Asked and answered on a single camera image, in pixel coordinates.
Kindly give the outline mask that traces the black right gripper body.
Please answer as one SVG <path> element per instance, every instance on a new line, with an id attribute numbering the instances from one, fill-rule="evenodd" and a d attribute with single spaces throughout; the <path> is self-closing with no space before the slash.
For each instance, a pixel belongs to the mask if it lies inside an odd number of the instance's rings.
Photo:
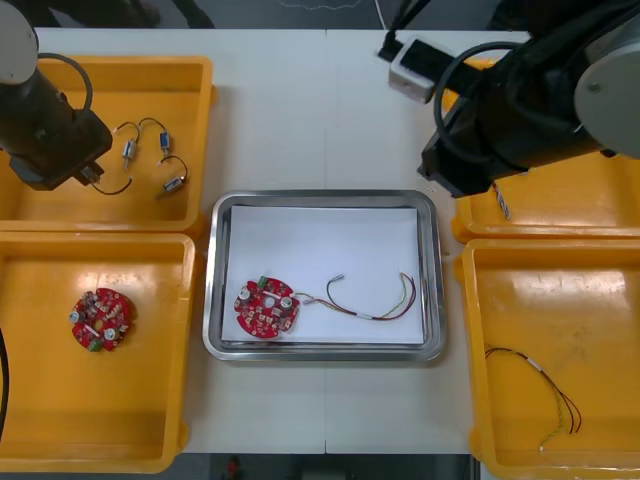
<path id="1" fill-rule="evenodd" d="M 516 166 L 489 144 L 478 112 L 479 94 L 490 85 L 491 64 L 462 64 L 436 83 L 431 102 L 435 132 L 421 152 L 418 173 L 454 198 L 487 192 L 495 182 L 516 174 Z"/>

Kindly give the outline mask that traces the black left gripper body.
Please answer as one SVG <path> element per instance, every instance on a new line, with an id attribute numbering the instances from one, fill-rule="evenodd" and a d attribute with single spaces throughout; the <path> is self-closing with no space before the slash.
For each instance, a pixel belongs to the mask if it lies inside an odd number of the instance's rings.
<path id="1" fill-rule="evenodd" d="M 71 121 L 56 133 L 39 133 L 31 151 L 9 150 L 9 167 L 37 191 L 52 191 L 74 178 L 84 186 L 98 183 L 104 169 L 97 160 L 112 147 L 111 131 L 91 110 L 73 110 Z"/>

